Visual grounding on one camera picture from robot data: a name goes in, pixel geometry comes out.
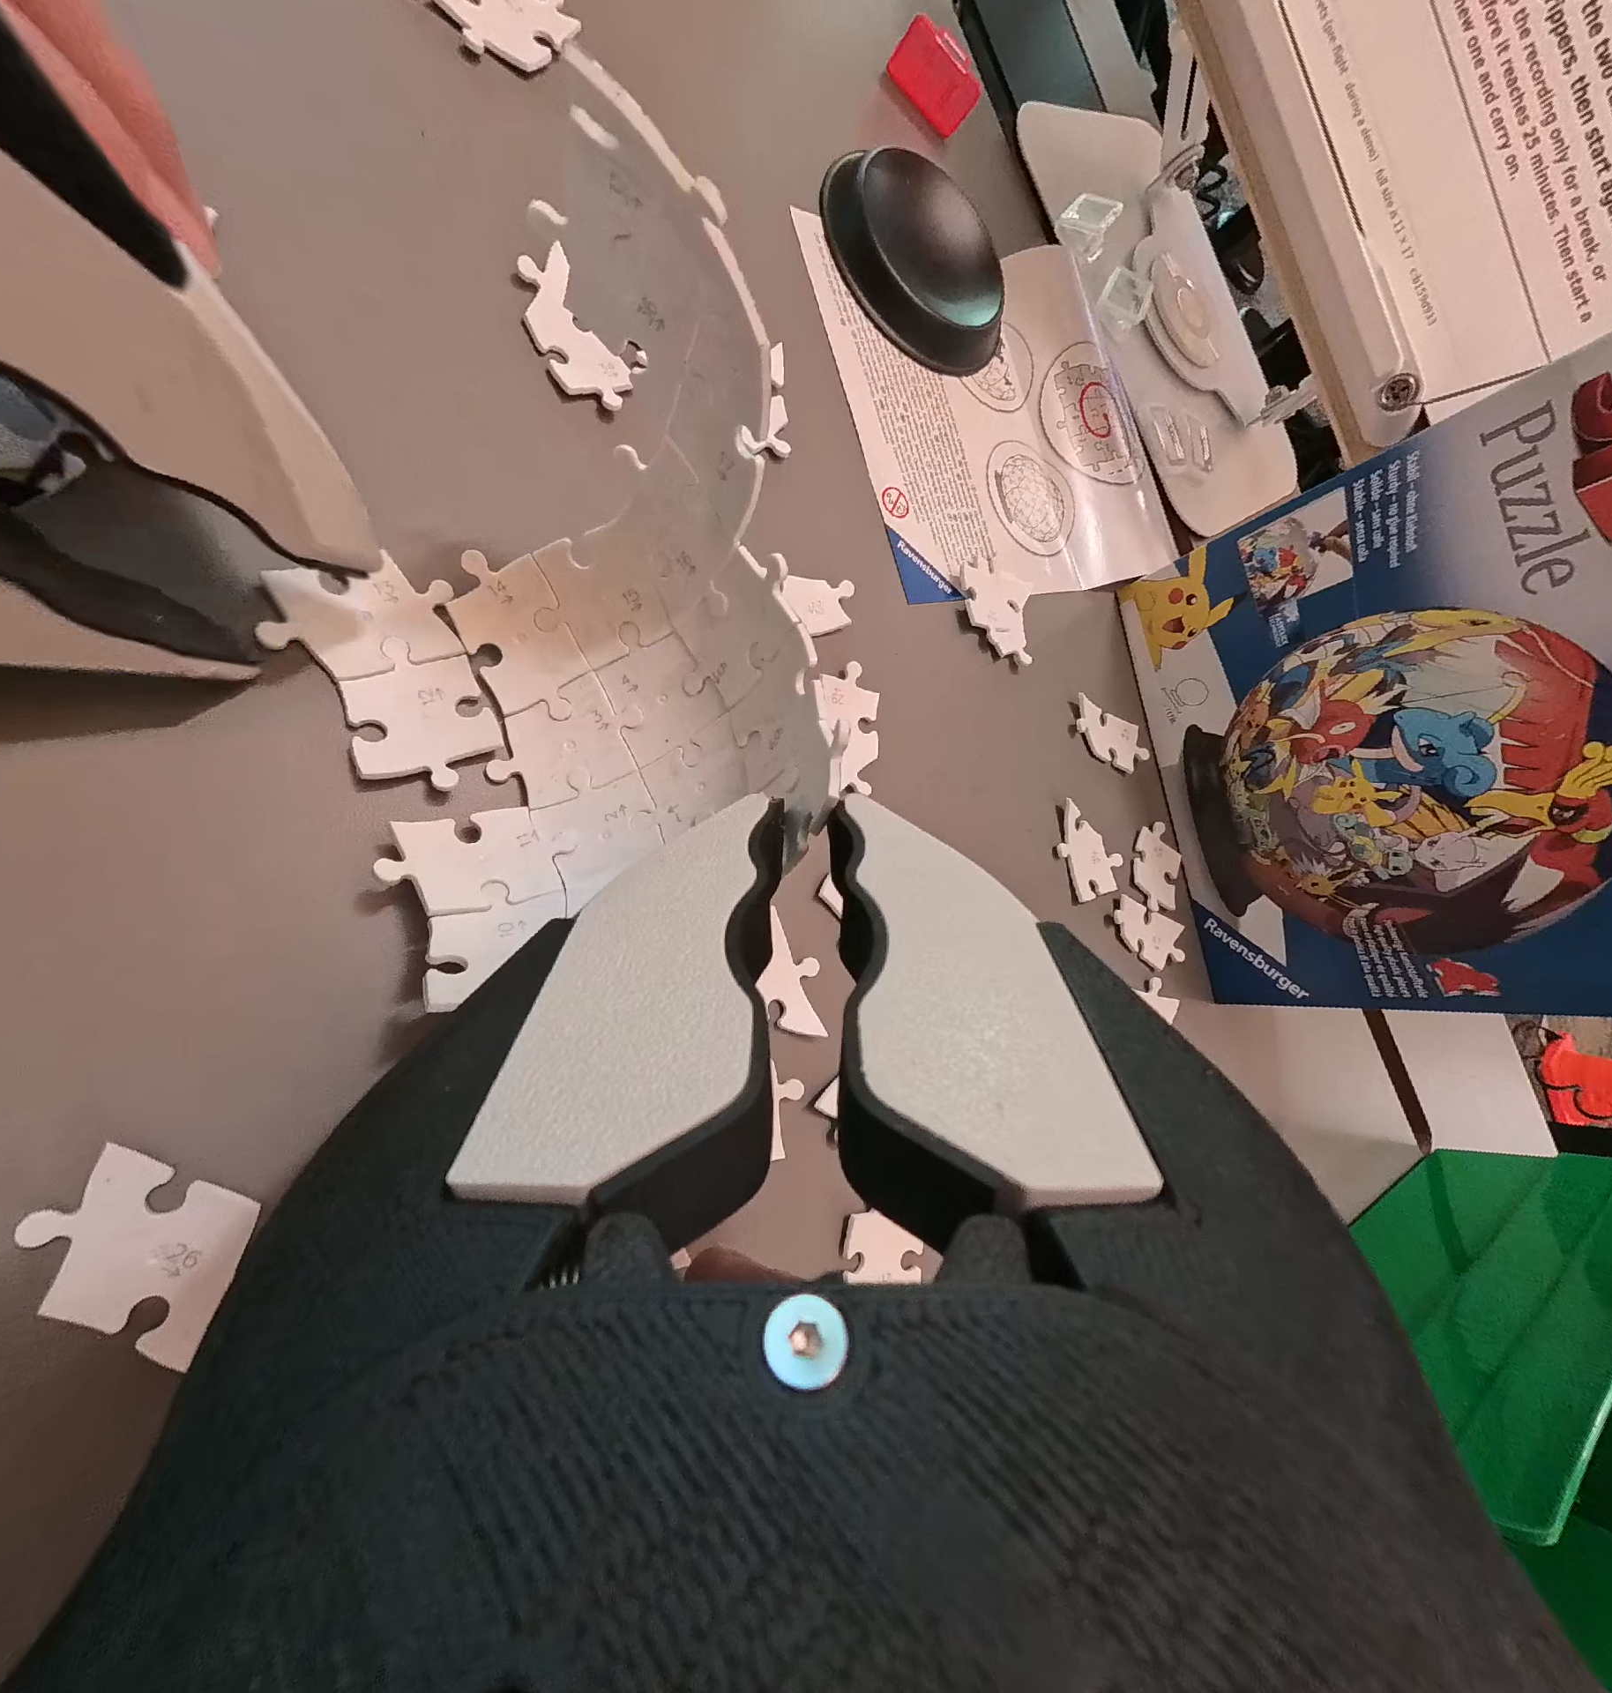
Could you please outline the white folding stand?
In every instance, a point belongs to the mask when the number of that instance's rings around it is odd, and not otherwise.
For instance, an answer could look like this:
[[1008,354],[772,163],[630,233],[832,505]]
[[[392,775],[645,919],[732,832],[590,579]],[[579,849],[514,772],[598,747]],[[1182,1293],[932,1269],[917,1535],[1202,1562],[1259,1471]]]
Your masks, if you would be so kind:
[[1199,205],[1161,131],[1029,103],[1017,150],[1112,354],[1176,519],[1212,539],[1297,490],[1295,450],[1265,416],[1252,348]]

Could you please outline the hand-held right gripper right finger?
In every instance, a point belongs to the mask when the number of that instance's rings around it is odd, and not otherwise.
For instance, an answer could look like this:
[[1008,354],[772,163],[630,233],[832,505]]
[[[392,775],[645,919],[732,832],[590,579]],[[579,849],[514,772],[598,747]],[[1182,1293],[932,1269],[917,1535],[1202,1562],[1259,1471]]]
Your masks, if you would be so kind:
[[1138,1204],[1163,1176],[1040,921],[868,796],[832,819],[843,895],[838,1150],[875,1208]]

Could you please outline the joined pair white puzzle pieces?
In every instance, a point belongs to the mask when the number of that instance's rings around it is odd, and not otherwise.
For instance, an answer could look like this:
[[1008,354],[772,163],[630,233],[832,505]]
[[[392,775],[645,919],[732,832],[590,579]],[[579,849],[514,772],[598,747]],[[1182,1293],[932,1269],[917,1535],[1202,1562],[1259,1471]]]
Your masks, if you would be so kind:
[[437,794],[450,794],[458,764],[501,749],[497,711],[439,613],[452,602],[448,583],[414,590],[382,553],[363,577],[295,566],[265,571],[261,588],[278,617],[256,628],[259,645],[301,645],[329,673],[360,777],[424,775]]

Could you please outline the white task instruction sheet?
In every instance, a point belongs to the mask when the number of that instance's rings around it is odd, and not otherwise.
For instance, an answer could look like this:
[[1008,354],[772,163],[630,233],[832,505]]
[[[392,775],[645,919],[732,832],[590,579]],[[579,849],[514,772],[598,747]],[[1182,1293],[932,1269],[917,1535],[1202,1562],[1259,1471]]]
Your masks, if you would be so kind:
[[1612,3],[1178,23],[1348,464],[1612,333]]

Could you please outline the green box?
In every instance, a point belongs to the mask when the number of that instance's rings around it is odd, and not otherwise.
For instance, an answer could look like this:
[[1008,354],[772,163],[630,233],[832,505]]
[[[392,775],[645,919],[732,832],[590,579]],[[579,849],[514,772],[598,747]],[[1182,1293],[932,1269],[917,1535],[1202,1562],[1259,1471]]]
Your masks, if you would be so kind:
[[1435,1151],[1350,1233],[1486,1512],[1556,1546],[1612,1408],[1612,1159]]

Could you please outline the black round ball stand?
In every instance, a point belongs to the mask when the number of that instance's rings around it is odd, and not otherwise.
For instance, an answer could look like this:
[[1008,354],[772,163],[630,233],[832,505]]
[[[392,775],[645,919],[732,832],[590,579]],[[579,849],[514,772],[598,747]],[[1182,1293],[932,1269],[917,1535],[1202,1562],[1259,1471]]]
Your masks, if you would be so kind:
[[849,154],[826,171],[819,214],[841,280],[889,343],[945,377],[991,364],[1004,330],[1002,260],[942,165],[900,146]]

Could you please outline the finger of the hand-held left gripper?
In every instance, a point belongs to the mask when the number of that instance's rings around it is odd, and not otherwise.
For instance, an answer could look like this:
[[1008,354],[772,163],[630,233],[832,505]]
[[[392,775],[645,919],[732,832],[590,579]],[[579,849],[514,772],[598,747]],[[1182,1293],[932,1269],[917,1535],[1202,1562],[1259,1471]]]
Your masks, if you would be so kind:
[[172,258],[182,286],[0,150],[0,367],[280,554],[375,571],[371,517],[326,432],[191,254],[172,245]]
[[244,683],[288,558],[201,498],[0,509],[0,668]]

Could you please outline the assembled curved puzzle ball section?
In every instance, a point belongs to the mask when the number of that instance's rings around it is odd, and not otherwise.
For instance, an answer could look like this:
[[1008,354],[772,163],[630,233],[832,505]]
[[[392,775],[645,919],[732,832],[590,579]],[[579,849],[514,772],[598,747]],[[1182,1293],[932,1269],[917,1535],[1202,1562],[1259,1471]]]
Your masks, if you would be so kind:
[[530,207],[526,331],[586,398],[622,399],[649,362],[675,396],[649,452],[617,449],[615,519],[501,566],[462,558],[473,588],[446,611],[503,730],[486,777],[522,802],[392,825],[375,872],[429,921],[428,1014],[749,794],[785,802],[792,864],[841,798],[872,794],[879,753],[858,666],[819,666],[830,587],[747,549],[766,466],[790,452],[787,360],[724,201],[592,56],[564,63],[579,93],[560,201]]

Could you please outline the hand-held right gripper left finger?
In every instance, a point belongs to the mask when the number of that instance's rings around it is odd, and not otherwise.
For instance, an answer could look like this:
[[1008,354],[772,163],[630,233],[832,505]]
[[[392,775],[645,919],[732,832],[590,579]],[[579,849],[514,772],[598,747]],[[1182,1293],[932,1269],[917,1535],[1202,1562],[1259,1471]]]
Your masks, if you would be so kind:
[[737,1208],[772,1167],[787,806],[734,802],[584,906],[446,1176],[463,1201]]

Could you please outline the blue puzzle box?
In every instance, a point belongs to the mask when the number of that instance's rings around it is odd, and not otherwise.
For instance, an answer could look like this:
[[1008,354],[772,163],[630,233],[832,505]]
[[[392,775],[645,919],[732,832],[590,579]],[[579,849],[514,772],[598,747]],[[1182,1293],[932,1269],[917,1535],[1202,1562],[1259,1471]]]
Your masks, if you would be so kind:
[[1117,598],[1219,1004],[1612,1017],[1612,333]]

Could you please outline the white printed instruction leaflet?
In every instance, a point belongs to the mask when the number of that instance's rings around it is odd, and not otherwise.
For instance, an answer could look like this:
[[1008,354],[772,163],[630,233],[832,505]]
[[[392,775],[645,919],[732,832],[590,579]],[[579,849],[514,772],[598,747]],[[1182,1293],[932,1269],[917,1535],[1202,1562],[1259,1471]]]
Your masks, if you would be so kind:
[[951,379],[872,326],[819,216],[792,216],[908,602],[957,598],[968,562],[1049,596],[1174,560],[1157,477],[1061,246],[1008,258],[1000,350]]

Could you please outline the person's left hand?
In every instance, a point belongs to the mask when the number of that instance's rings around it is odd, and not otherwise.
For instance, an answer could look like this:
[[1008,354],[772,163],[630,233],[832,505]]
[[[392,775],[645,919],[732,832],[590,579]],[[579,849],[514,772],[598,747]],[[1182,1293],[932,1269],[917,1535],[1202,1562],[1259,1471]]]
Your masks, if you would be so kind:
[[212,224],[172,124],[140,61],[99,3],[4,3],[25,50],[133,197],[197,260],[222,275]]

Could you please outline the small red block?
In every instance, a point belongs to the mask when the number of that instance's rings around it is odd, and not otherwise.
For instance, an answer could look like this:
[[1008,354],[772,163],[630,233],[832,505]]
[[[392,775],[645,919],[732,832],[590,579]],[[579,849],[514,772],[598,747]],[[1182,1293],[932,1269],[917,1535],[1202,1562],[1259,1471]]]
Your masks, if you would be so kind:
[[983,99],[964,42],[923,12],[896,42],[885,74],[938,139],[951,139]]

